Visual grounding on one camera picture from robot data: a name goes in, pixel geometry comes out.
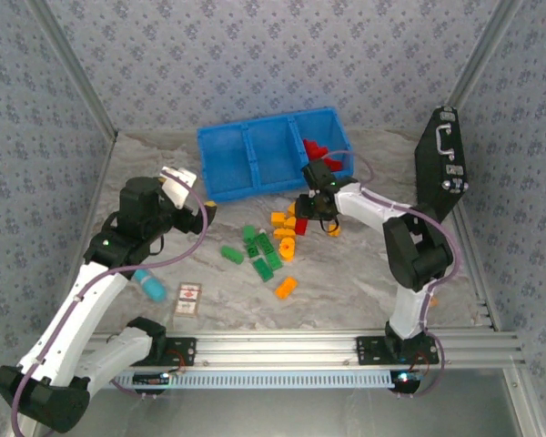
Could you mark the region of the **long orange lego brick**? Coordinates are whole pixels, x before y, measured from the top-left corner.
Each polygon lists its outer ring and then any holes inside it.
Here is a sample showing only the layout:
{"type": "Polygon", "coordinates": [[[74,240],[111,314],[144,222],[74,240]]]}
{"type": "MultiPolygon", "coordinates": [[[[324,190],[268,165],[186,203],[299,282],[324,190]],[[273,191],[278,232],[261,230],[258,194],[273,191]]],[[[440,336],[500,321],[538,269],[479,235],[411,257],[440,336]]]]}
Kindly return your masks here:
{"type": "Polygon", "coordinates": [[[295,288],[298,286],[298,281],[292,277],[286,277],[281,284],[276,288],[275,295],[284,300],[288,298],[295,288]]]}

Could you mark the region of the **blue three-compartment plastic bin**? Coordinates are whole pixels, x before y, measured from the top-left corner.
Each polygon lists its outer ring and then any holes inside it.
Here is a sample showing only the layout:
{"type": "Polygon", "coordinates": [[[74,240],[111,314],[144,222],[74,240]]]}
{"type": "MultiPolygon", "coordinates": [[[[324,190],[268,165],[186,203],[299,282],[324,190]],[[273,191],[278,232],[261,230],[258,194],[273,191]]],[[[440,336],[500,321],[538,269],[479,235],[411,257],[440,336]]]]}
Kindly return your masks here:
{"type": "Polygon", "coordinates": [[[352,149],[332,107],[200,128],[197,145],[208,197],[222,203],[305,187],[304,138],[329,152],[352,149]]]}

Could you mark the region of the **light blue capsule toy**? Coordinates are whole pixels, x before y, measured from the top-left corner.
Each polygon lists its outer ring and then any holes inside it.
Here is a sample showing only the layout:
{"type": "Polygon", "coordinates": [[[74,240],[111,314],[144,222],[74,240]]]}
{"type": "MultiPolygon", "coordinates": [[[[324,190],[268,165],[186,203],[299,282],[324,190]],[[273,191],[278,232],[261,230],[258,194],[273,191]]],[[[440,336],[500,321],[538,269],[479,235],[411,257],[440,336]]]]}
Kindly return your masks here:
{"type": "Polygon", "coordinates": [[[137,269],[133,279],[152,301],[161,302],[166,299],[167,292],[164,285],[149,270],[137,269]]]}

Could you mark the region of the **red-patterned card box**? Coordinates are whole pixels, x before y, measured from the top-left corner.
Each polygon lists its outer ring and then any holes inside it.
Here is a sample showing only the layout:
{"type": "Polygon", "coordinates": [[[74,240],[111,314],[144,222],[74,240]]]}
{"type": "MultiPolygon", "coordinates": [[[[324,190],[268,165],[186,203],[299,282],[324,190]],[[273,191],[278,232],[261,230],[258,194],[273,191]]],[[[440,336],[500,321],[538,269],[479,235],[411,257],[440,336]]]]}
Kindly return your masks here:
{"type": "Polygon", "coordinates": [[[176,317],[196,317],[201,295],[202,286],[199,283],[181,282],[175,300],[174,315],[176,317]]]}

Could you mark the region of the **grey metal lower panel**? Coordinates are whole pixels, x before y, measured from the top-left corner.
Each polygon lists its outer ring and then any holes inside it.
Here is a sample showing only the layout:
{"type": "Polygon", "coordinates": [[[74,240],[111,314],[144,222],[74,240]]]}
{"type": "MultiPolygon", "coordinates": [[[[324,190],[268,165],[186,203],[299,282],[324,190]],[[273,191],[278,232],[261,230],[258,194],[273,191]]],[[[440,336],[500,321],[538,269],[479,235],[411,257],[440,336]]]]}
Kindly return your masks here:
{"type": "Polygon", "coordinates": [[[498,390],[423,399],[387,390],[168,391],[96,396],[67,437],[523,437],[498,390]]]}

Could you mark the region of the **aluminium front rail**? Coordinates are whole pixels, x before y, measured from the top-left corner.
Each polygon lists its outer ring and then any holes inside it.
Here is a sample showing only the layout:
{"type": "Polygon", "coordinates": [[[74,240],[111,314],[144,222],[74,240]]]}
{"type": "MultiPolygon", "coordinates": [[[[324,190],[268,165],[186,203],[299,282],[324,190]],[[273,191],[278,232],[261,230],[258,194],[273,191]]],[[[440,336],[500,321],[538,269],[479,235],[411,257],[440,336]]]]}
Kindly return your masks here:
{"type": "MultiPolygon", "coordinates": [[[[448,369],[499,369],[525,363],[518,336],[490,329],[442,329],[448,369]]],[[[358,364],[355,339],[379,330],[207,331],[197,339],[195,371],[335,370],[358,364]]]]}

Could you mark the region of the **aluminium frame post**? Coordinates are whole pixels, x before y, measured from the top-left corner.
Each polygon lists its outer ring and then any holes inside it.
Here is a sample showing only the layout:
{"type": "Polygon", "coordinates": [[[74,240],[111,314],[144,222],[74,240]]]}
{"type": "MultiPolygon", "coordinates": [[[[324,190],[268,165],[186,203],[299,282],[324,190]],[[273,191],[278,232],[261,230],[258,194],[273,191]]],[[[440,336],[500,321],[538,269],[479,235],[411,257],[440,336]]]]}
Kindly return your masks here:
{"type": "Polygon", "coordinates": [[[117,136],[116,129],[46,0],[25,0],[25,3],[45,34],[46,40],[56,52],[67,76],[84,101],[97,127],[108,142],[114,143],[117,136]]]}
{"type": "Polygon", "coordinates": [[[446,105],[461,109],[477,85],[486,65],[501,43],[514,16],[524,0],[498,0],[487,24],[483,27],[460,76],[452,88],[446,105]]]}

